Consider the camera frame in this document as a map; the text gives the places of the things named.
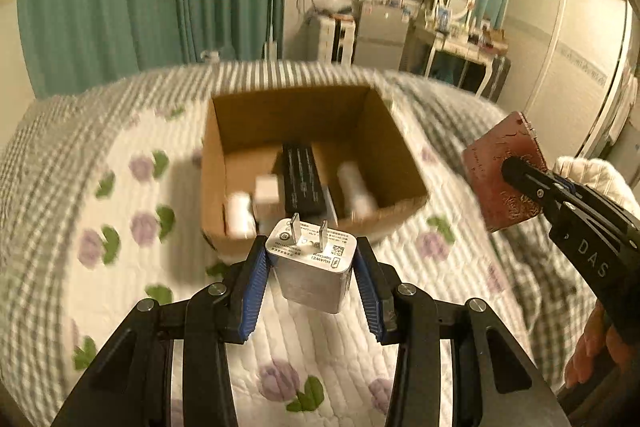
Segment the person's right hand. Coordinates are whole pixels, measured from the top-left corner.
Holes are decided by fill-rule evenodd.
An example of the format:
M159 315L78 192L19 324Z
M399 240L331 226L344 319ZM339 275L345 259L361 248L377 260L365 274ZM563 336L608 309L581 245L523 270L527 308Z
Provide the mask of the person's right hand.
M624 371L639 351L639 345L625 343L613 325L605 325L605 309L597 301L565 366L564 387L570 389L589 381L596 358L603 351L608 351L613 362Z

